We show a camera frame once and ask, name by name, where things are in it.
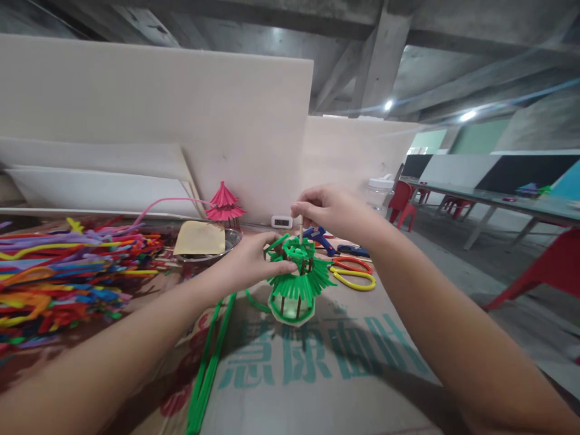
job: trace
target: yellow scissors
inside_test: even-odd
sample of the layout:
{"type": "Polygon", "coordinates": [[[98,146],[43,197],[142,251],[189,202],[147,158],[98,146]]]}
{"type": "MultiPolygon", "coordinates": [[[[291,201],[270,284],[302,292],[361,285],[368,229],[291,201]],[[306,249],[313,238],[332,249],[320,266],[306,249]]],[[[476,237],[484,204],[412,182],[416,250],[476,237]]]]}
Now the yellow scissors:
{"type": "Polygon", "coordinates": [[[357,291],[371,291],[373,288],[376,287],[375,277],[371,275],[373,272],[372,268],[362,260],[351,257],[340,257],[337,259],[332,259],[332,261],[334,264],[330,266],[330,271],[334,275],[334,277],[337,280],[339,280],[342,284],[357,291]],[[346,265],[343,262],[357,263],[362,267],[364,267],[364,270],[346,265]],[[348,281],[342,275],[358,276],[361,278],[366,278],[367,280],[370,280],[370,284],[367,285],[354,284],[348,281]]]}

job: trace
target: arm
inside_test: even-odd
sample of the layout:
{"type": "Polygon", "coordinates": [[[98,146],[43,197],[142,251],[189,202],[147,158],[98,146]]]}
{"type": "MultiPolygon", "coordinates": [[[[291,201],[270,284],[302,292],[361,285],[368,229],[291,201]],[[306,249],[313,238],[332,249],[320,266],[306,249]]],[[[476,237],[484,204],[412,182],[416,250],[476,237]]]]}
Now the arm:
{"type": "Polygon", "coordinates": [[[305,190],[292,214],[368,249],[421,355],[470,423],[580,433],[580,420],[517,344],[382,216],[332,185],[305,190]]]}
{"type": "Polygon", "coordinates": [[[296,270],[267,263],[275,233],[244,237],[197,277],[62,355],[0,398],[0,421],[11,434],[96,433],[205,309],[265,278],[296,270]]]}

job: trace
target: ceiling light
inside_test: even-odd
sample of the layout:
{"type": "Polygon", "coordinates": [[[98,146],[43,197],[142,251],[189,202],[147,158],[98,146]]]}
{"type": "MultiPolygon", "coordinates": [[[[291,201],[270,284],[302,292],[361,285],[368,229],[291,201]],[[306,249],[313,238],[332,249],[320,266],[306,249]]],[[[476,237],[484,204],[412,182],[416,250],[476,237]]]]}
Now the ceiling light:
{"type": "Polygon", "coordinates": [[[470,119],[475,118],[476,115],[477,115],[476,111],[469,111],[466,114],[461,115],[459,120],[461,122],[469,121],[470,119]]]}

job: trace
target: left hand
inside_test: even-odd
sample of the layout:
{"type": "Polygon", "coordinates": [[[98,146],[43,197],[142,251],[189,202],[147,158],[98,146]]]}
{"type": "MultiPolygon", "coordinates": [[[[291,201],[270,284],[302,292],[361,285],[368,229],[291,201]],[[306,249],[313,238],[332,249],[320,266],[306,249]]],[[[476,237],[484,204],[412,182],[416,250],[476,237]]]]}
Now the left hand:
{"type": "Polygon", "coordinates": [[[280,235],[274,232],[245,236],[231,252],[204,273],[212,274],[219,288],[220,298],[252,287],[267,278],[297,270],[293,262],[271,263],[264,259],[264,247],[279,238],[280,235]]]}

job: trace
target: glass table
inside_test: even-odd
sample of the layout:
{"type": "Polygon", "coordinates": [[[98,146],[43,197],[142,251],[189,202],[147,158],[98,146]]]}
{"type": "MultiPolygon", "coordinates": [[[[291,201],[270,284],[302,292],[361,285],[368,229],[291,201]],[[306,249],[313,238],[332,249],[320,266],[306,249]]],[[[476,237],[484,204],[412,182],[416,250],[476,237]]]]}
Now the glass table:
{"type": "MultiPolygon", "coordinates": [[[[520,240],[523,239],[523,237],[525,237],[526,234],[528,234],[540,221],[547,221],[567,227],[580,227],[580,208],[577,206],[578,203],[563,198],[544,195],[538,199],[531,199],[522,196],[480,190],[473,187],[464,187],[442,182],[431,182],[429,180],[420,180],[409,177],[401,177],[401,181],[409,183],[413,187],[411,201],[419,189],[425,189],[431,192],[442,193],[445,196],[454,196],[467,201],[489,205],[489,210],[464,244],[463,249],[466,251],[472,247],[473,243],[485,229],[489,219],[498,208],[518,211],[532,217],[530,222],[515,238],[512,246],[519,243],[520,240]]],[[[441,211],[444,203],[445,199],[443,199],[439,205],[436,213],[441,211]]]]}

